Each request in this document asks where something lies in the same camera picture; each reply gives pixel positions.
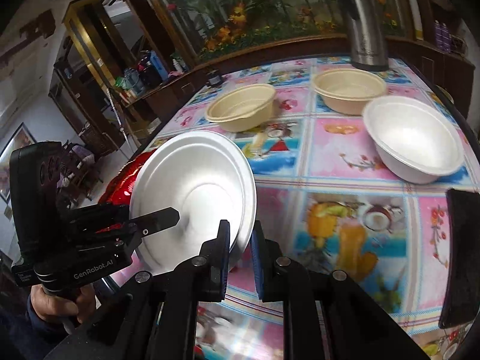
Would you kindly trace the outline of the person's left hand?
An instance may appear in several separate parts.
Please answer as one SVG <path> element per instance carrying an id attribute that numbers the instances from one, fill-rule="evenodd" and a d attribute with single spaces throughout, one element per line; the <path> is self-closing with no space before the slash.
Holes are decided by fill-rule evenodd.
<path id="1" fill-rule="evenodd" d="M 75 317 L 79 323 L 83 323 L 96 311 L 95 290 L 91 284 L 80 289 L 75 301 L 49 295 L 40 284 L 34 285 L 30 291 L 30 301 L 37 316 L 44 321 Z"/>

